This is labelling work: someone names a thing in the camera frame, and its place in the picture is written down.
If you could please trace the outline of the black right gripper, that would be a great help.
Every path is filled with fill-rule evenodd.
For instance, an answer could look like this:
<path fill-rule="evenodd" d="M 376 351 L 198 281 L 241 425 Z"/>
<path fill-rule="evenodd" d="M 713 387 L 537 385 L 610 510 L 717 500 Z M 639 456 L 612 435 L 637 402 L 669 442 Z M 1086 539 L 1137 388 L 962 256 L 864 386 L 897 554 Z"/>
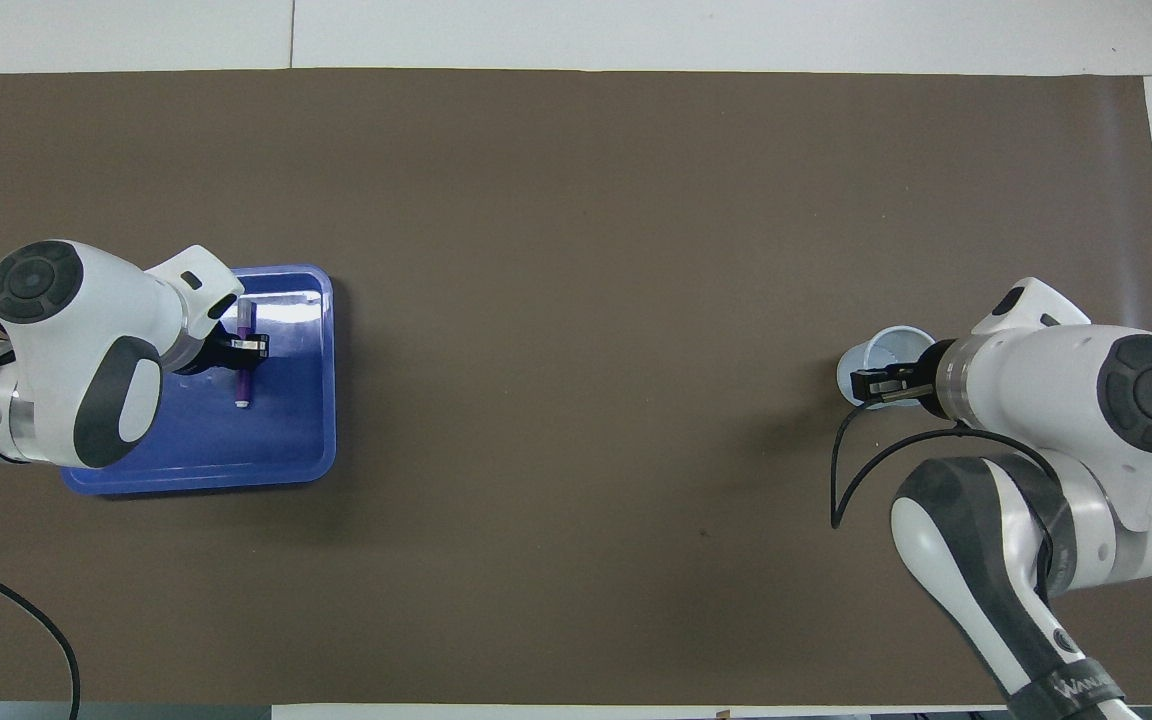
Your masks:
<path fill-rule="evenodd" d="M 940 388 L 945 373 L 942 361 L 956 340 L 941 340 L 929 346 L 914 366 L 882 366 L 855 370 L 855 389 L 890 389 L 869 392 L 861 406 L 922 406 L 933 416 L 947 416 Z"/>

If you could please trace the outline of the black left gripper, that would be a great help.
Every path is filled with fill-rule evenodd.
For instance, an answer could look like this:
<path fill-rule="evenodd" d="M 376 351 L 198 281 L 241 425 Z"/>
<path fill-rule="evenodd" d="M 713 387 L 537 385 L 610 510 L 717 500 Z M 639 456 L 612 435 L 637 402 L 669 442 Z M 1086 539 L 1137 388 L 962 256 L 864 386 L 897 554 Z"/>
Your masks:
<path fill-rule="evenodd" d="M 248 363 L 262 363 L 268 359 L 268 354 L 270 338 L 248 338 Z M 230 372 L 238 372 L 241 369 L 241 351 L 232 344 L 227 334 L 210 334 L 197 347 L 191 359 L 174 370 L 174 374 L 196 376 L 218 366 Z"/>

